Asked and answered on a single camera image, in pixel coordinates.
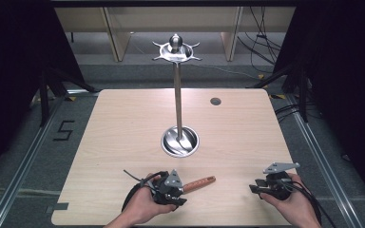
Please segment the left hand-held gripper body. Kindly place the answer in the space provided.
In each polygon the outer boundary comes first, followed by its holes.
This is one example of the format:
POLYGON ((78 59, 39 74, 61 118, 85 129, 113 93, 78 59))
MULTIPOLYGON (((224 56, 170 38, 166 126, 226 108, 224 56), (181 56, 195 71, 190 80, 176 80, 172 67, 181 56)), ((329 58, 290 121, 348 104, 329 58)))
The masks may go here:
POLYGON ((183 184, 176 170, 161 172, 160 178, 152 182, 153 199, 161 205, 172 204, 172 198, 182 198, 183 184))

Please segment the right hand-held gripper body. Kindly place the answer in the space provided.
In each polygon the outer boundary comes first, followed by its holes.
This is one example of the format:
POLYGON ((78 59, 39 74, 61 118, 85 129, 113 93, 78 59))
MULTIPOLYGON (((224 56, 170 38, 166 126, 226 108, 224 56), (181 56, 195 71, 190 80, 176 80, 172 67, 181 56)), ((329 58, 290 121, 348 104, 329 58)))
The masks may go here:
POLYGON ((273 162, 263 170, 263 173, 266 175, 266 187, 263 189, 263 192, 278 200, 287 200, 293 191, 291 187, 286 186, 287 183, 292 181, 287 170, 299 167, 300 164, 298 162, 273 162))

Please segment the brown sausage-like stick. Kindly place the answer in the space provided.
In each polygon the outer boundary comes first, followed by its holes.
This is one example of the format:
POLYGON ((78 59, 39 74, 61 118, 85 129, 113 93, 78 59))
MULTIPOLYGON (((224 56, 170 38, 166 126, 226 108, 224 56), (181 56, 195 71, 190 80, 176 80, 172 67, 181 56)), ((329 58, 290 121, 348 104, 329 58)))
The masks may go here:
POLYGON ((185 193, 185 194, 188 194, 190 192, 193 192, 193 191, 196 191, 198 189, 201 189, 213 182, 216 181, 216 177, 215 176, 211 176, 211 177, 206 177, 206 178, 202 178, 202 179, 199 179, 199 180, 194 180, 194 181, 191 181, 187 184, 185 184, 183 187, 182 187, 182 191, 185 193))

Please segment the steel utensil rack stand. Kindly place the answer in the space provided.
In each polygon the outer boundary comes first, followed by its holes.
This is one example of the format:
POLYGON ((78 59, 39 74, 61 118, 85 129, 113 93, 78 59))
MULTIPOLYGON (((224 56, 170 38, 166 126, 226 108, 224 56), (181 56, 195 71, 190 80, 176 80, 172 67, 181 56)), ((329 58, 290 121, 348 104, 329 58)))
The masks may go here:
POLYGON ((173 65, 174 98, 176 111, 176 125, 166 129, 162 135, 161 146, 163 151, 171 157, 185 158, 192 155, 199 147, 200 139, 197 132, 183 125, 183 100, 181 63, 197 60, 194 56, 194 46, 189 46, 179 34, 173 34, 167 43, 157 44, 159 56, 155 60, 163 59, 173 65))

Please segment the person's right hand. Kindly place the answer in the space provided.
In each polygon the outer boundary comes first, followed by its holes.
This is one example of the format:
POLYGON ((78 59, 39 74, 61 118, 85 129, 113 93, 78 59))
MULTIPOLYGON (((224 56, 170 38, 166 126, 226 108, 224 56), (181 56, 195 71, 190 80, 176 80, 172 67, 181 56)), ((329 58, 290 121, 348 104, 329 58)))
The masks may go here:
POLYGON ((298 190, 294 191, 286 200, 279 200, 265 193, 260 193, 259 195, 264 201, 273 205, 292 225, 294 225, 293 221, 297 215, 314 214, 316 217, 315 210, 311 202, 298 190))

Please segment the person's left hand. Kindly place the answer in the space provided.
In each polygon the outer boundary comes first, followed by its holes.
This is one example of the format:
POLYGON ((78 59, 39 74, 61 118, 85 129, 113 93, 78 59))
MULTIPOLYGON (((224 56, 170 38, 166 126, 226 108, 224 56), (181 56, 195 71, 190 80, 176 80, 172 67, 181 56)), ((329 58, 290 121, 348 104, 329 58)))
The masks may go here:
POLYGON ((162 205, 154 201, 148 187, 141 187, 131 198, 123 211, 125 227, 144 224, 158 215, 168 214, 177 209, 174 204, 162 205))

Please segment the black tripod stand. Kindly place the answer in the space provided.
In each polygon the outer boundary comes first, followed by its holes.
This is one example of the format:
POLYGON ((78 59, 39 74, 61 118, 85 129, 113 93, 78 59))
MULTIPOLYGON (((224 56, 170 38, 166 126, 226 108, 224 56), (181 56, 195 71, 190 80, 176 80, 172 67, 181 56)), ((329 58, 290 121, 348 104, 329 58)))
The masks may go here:
POLYGON ((276 72, 272 73, 265 80, 253 85, 253 88, 263 88, 268 86, 281 76, 286 75, 282 89, 285 93, 292 93, 296 88, 299 90, 298 106, 299 114, 304 122, 308 122, 306 114, 306 96, 307 96, 307 76, 303 66, 298 64, 289 64, 276 72))
POLYGON ((50 89, 56 97, 65 97, 68 95, 63 81, 71 82, 72 84, 77 85, 78 87, 85 89, 88 92, 99 92, 99 89, 88 85, 82 80, 71 77, 63 70, 53 67, 47 67, 42 71, 42 74, 39 77, 39 91, 42 110, 42 119, 40 123, 41 126, 44 126, 46 124, 49 117, 48 90, 50 89))

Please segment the black tape strip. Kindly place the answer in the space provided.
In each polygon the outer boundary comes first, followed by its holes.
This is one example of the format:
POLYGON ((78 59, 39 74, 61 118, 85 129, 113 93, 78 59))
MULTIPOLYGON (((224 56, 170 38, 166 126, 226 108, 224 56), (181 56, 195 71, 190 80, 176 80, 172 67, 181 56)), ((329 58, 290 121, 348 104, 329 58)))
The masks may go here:
POLYGON ((68 203, 67 202, 56 203, 54 205, 48 206, 47 209, 46 209, 46 213, 47 214, 52 214, 54 211, 67 210, 67 208, 68 208, 68 203))

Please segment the dark curtain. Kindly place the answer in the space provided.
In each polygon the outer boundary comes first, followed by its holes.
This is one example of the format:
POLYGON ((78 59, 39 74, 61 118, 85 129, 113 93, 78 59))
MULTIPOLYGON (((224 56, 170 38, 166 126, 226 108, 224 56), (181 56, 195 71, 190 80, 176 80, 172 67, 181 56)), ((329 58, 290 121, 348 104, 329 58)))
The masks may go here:
POLYGON ((50 0, 0 0, 0 156, 46 70, 84 80, 50 0))
POLYGON ((365 183, 365 0, 296 0, 275 70, 296 60, 365 183))

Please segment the beige wooden furniture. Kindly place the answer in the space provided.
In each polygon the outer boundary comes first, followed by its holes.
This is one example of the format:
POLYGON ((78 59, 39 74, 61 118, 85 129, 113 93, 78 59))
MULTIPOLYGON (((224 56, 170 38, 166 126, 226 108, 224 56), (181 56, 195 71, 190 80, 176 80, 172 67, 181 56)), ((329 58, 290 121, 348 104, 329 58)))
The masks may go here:
POLYGON ((65 32, 105 32, 113 59, 121 62, 132 32, 218 32, 226 60, 234 59, 238 34, 285 32, 293 7, 89 7, 55 9, 65 32))

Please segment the metal floor rail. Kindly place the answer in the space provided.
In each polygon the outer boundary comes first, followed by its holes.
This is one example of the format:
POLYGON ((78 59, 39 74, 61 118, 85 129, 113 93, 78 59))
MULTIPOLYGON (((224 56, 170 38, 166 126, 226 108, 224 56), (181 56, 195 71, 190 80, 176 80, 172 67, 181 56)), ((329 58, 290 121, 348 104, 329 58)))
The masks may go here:
POLYGON ((78 141, 71 115, 80 103, 51 98, 41 123, 41 103, 32 104, 0 157, 0 228, 51 225, 51 214, 65 184, 78 141))
POLYGON ((323 151, 317 142, 314 132, 312 131, 310 125, 303 121, 300 114, 295 115, 295 120, 298 127, 308 143, 313 157, 316 160, 317 166, 319 167, 321 174, 326 181, 328 188, 340 210, 344 220, 346 221, 349 228, 363 228, 361 219, 356 213, 355 207, 345 193, 343 187, 339 183, 333 168, 328 163, 327 158, 323 154, 323 151))

